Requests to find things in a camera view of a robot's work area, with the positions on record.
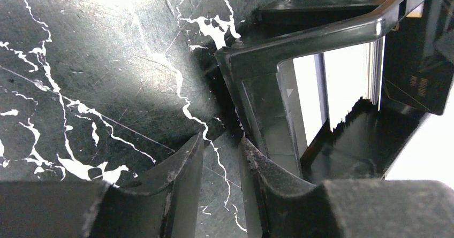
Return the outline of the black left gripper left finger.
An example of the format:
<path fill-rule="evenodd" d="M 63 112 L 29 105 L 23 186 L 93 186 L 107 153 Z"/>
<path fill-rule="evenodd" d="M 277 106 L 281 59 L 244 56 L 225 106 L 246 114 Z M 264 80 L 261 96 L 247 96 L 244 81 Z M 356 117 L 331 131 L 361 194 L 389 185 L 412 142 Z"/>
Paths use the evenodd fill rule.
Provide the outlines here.
<path fill-rule="evenodd" d="M 193 237 L 204 142 L 192 136 L 132 182 L 1 183 L 1 237 Z"/>

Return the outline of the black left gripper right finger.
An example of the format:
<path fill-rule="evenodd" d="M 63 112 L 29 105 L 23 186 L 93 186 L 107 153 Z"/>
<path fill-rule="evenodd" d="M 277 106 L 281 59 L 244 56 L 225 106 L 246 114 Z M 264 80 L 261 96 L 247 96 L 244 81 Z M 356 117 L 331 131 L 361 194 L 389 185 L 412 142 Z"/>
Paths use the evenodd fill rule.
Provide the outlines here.
<path fill-rule="evenodd" d="M 453 190 L 433 180 L 307 182 L 239 144 L 249 237 L 453 237 Z"/>

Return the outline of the black card box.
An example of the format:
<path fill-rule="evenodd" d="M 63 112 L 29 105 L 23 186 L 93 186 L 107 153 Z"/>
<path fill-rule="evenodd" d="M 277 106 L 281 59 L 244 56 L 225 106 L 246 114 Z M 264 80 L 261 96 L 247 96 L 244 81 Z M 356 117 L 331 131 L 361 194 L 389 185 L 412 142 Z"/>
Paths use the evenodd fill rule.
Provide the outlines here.
<path fill-rule="evenodd" d="M 302 0 L 256 12 L 258 23 L 216 53 L 246 136 L 290 173 L 325 179 L 425 179 L 449 148 L 453 0 Z M 358 100 L 346 122 L 306 143 L 293 59 L 384 38 L 380 103 Z"/>

